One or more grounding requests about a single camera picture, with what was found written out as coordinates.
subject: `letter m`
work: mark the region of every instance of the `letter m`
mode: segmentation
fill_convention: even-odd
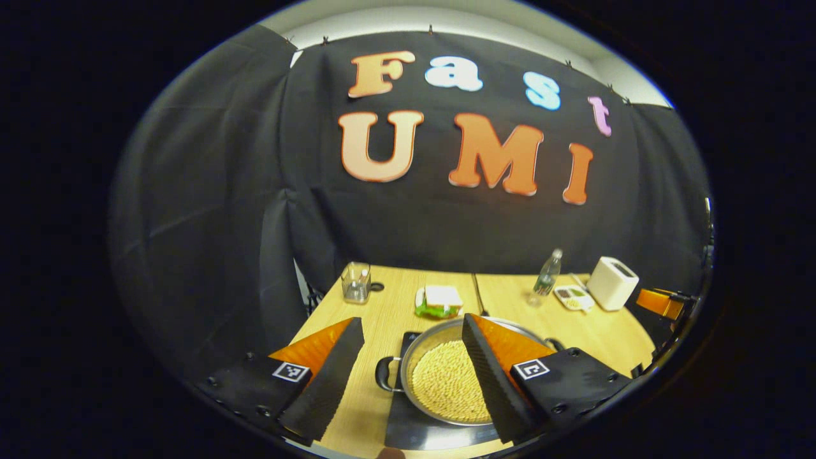
[[[481,170],[490,188],[494,188],[508,169],[510,174],[502,185],[508,193],[532,196],[535,184],[535,160],[544,134],[530,126],[519,125],[503,145],[499,143],[490,120],[480,114],[458,114],[454,123],[462,129],[462,149],[459,165],[448,175],[455,186],[474,188],[481,178],[476,172],[479,158]]]

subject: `soybeans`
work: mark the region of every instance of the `soybeans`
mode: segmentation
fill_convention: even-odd
[[[461,340],[429,350],[411,375],[414,395],[432,413],[468,424],[490,422],[485,398]]]

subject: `wooden table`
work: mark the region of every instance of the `wooden table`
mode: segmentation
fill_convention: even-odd
[[[343,399],[319,448],[354,457],[373,458],[383,448],[392,394],[379,388],[374,379],[377,361],[398,355],[404,332],[423,332],[439,323],[414,315],[416,292],[425,284],[453,285],[459,290],[464,312],[479,314],[476,286],[465,273],[406,270],[372,266],[374,282],[385,285],[382,292],[372,292],[365,305],[343,301],[340,282],[335,283],[320,305],[292,340],[297,341],[349,317],[361,317],[366,343],[357,356]],[[579,276],[584,282],[589,275]],[[525,293],[535,283],[535,275],[479,274],[477,282],[485,310],[491,317],[511,320],[542,338],[555,337],[565,346],[577,346],[628,375],[638,363],[651,362],[654,349],[643,327],[626,310],[607,313],[597,306],[587,314],[569,311],[554,295],[541,305],[526,304]],[[574,283],[561,276],[557,285]],[[396,380],[397,364],[392,363],[390,384]],[[405,451],[406,458],[460,459],[489,454],[511,447],[498,439],[473,445],[435,451]]]

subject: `white toaster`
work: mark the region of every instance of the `white toaster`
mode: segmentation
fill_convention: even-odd
[[[615,311],[623,308],[639,280],[621,261],[602,256],[587,282],[587,290],[601,308]]]

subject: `pan handle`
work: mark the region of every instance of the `pan handle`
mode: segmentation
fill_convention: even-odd
[[[388,392],[405,392],[402,389],[395,389],[388,385],[388,375],[391,373],[391,371],[388,370],[388,364],[391,363],[392,360],[400,361],[402,359],[391,356],[381,358],[379,362],[377,362],[377,369],[374,372],[374,378],[377,380],[377,385]]]
[[[544,340],[544,344],[555,348],[556,352],[561,352],[564,350],[564,345],[562,345],[562,343],[555,338],[547,338]]]

